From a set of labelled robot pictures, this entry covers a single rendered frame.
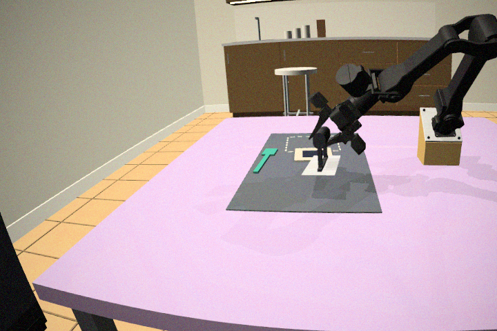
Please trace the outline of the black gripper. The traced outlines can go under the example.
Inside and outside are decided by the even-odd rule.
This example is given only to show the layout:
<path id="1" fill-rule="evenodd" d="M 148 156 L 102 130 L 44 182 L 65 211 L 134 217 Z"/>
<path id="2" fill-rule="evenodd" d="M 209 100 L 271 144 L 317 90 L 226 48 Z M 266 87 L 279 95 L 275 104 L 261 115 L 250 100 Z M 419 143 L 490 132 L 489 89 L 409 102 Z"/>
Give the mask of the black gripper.
<path id="1" fill-rule="evenodd" d="M 332 113 L 331 108 L 327 105 L 328 100 L 322 96 L 320 92 L 314 92 L 308 100 L 316 107 L 316 108 L 321 108 L 319 112 L 317 112 L 319 116 L 319 120 L 314 128 L 314 130 L 311 133 L 311 136 L 309 137 L 309 140 L 312 139 L 312 137 L 315 135 L 315 133 L 322 127 L 322 125 L 327 121 L 329 118 L 329 115 Z M 351 102 L 349 105 L 349 108 L 351 109 L 352 112 L 355 112 L 356 110 L 360 113 L 360 116 L 357 117 L 357 119 L 361 118 L 362 115 L 366 113 L 366 111 L 358 104 L 358 102 L 350 95 L 347 99 Z M 356 119 L 356 120 L 357 120 Z M 346 129 L 342 132 L 337 133 L 327 141 L 327 144 L 325 145 L 324 148 L 333 145 L 335 143 L 340 143 L 343 142 L 344 144 L 347 144 L 347 141 L 351 141 L 351 147 L 356 151 L 358 155 L 363 153 L 363 151 L 366 149 L 366 143 L 362 140 L 360 135 L 357 134 L 349 134 L 349 131 Z"/>

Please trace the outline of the cream square tile with dark blue centre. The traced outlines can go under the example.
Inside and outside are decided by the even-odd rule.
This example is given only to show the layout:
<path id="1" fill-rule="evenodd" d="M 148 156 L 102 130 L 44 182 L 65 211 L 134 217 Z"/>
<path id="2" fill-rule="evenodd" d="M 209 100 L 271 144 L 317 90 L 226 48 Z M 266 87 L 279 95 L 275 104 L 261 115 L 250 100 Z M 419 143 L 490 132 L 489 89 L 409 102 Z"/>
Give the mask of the cream square tile with dark blue centre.
<path id="1" fill-rule="evenodd" d="M 331 149 L 327 148 L 328 155 L 332 155 Z M 314 156 L 318 155 L 317 148 L 296 148 L 295 162 L 311 161 Z"/>

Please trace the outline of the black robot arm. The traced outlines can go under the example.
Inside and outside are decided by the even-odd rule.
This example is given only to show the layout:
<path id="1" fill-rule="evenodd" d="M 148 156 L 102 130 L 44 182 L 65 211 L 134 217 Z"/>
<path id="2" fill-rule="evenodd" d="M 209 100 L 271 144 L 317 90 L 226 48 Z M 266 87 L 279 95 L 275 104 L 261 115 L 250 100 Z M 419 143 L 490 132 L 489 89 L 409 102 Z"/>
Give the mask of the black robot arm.
<path id="1" fill-rule="evenodd" d="M 458 36 L 465 30 L 469 30 L 468 40 Z M 465 55 L 448 87 L 436 90 L 433 100 L 437 115 L 431 119 L 435 137 L 455 137 L 456 128 L 465 125 L 462 119 L 463 98 L 486 61 L 497 57 L 497 18 L 492 14 L 471 15 L 441 27 L 438 34 L 404 63 L 387 69 L 368 68 L 368 73 L 362 65 L 350 63 L 339 68 L 335 79 L 367 112 L 379 100 L 383 103 L 402 100 L 418 78 L 457 52 Z M 349 100 L 337 104 L 329 118 L 339 131 L 347 129 L 349 134 L 353 134 L 362 124 L 356 120 L 360 113 L 357 110 L 352 112 L 350 104 Z"/>

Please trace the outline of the teal flat trowel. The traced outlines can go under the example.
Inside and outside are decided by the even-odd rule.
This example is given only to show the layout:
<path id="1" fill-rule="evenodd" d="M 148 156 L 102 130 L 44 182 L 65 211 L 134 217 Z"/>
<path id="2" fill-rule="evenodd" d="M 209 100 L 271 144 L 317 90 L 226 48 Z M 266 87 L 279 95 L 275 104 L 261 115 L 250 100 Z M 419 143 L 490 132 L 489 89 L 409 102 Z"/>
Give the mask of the teal flat trowel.
<path id="1" fill-rule="evenodd" d="M 259 171 L 264 166 L 264 164 L 266 163 L 266 161 L 268 160 L 268 158 L 270 156 L 275 156 L 275 154 L 276 154 L 277 151 L 278 151 L 278 148 L 266 148 L 265 151 L 263 151 L 263 153 L 262 153 L 262 156 L 264 156 L 264 157 L 259 162 L 259 164 L 257 165 L 257 167 L 254 169 L 253 174 L 258 174 Z"/>

